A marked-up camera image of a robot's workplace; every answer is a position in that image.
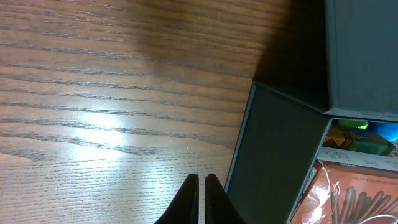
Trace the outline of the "brown Pocky box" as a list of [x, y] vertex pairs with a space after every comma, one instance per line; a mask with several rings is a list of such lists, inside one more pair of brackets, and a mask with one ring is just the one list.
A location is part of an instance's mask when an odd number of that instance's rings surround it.
[[321, 147], [291, 224], [397, 224], [397, 159]]

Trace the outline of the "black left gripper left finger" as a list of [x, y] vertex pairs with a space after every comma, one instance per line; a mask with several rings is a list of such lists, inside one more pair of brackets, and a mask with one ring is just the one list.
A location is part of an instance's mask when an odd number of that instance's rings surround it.
[[189, 174], [155, 224], [197, 224], [199, 176]]

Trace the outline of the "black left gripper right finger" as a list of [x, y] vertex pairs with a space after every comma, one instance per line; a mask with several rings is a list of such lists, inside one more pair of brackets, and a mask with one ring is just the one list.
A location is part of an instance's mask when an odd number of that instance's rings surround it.
[[245, 224], [215, 174], [205, 178], [205, 223]]

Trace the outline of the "blue Oreo pack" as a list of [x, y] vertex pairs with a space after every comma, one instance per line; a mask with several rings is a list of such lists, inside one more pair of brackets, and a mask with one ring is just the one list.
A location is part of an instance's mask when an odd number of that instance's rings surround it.
[[388, 141], [396, 141], [398, 138], [398, 124], [397, 123], [380, 123], [369, 122], [368, 131], [376, 133]]

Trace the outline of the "green Pretz box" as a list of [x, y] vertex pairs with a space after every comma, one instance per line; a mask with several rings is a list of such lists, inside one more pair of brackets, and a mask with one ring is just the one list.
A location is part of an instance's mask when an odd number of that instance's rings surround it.
[[323, 147], [390, 156], [396, 146], [369, 128], [374, 123], [347, 119], [333, 120], [322, 144]]

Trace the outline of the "black fabric storage box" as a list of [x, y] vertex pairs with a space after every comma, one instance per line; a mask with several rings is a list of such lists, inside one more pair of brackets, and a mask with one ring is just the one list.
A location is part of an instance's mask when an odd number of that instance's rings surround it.
[[397, 123], [396, 0], [290, 2], [223, 187], [246, 223], [290, 223], [336, 119]]

